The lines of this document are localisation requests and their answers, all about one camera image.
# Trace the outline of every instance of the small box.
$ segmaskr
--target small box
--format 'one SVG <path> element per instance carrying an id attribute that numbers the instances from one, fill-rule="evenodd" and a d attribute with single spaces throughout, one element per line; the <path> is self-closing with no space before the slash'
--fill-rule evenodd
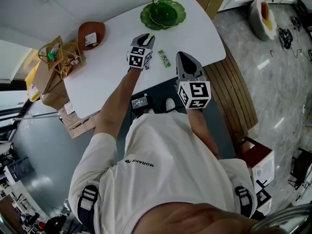
<path id="1" fill-rule="evenodd" d="M 211 100 L 210 83 L 208 81 L 181 81 L 178 95 L 186 109 L 205 108 Z"/>
<path id="2" fill-rule="evenodd" d="M 51 82 L 49 92 L 44 95 L 40 93 L 40 98 L 44 105 L 50 106 L 56 110 L 61 109 L 69 102 L 64 81 L 58 75 L 55 75 Z"/>
<path id="3" fill-rule="evenodd" d="M 49 91 L 55 73 L 56 71 L 54 69 L 48 69 L 47 63 L 45 63 L 44 61 L 40 61 L 33 80 L 33 84 L 43 95 Z"/>
<path id="4" fill-rule="evenodd" d="M 75 112 L 67 114 L 65 107 L 62 107 L 58 113 L 62 117 L 62 121 L 71 138 L 76 138 L 95 128 L 98 117 L 98 113 L 96 113 L 80 119 Z"/>

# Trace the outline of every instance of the white shoe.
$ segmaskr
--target white shoe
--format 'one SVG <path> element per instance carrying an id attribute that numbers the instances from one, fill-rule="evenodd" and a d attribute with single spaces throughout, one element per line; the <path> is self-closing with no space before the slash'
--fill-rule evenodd
<path id="1" fill-rule="evenodd" d="M 166 111 L 174 109 L 175 107 L 176 107 L 176 104 L 172 98 L 166 99 Z"/>

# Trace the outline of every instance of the marble floor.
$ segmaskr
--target marble floor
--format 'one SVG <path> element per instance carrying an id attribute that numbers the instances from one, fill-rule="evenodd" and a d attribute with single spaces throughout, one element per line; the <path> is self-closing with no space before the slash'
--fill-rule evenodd
<path id="1" fill-rule="evenodd" d="M 301 45 L 308 57 L 312 41 L 303 29 L 297 34 L 292 29 L 290 16 L 296 13 L 291 5 L 270 4 L 270 9 L 276 23 L 292 32 L 295 54 Z M 241 7 L 219 13 L 214 24 L 242 72 L 256 109 L 259 124 L 249 136 L 275 150 L 275 179 L 266 189 L 273 198 L 272 213 L 287 207 L 295 195 L 287 182 L 294 151 L 302 138 L 307 149 L 312 144 L 303 114 L 312 88 L 312 63 L 304 55 L 296 59 L 292 50 L 281 46 L 278 36 L 267 42 L 258 39 L 249 27 L 247 10 Z"/>

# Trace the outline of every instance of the terracotta bowl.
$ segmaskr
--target terracotta bowl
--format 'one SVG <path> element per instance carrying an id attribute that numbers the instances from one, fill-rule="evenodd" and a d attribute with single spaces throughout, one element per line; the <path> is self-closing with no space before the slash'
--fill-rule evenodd
<path id="1" fill-rule="evenodd" d="M 97 42 L 99 46 L 105 36 L 105 24 L 103 22 L 88 21 L 83 23 L 78 30 L 78 46 L 80 50 L 86 51 L 96 48 L 92 45 L 85 46 L 85 36 L 93 32 L 97 33 Z"/>

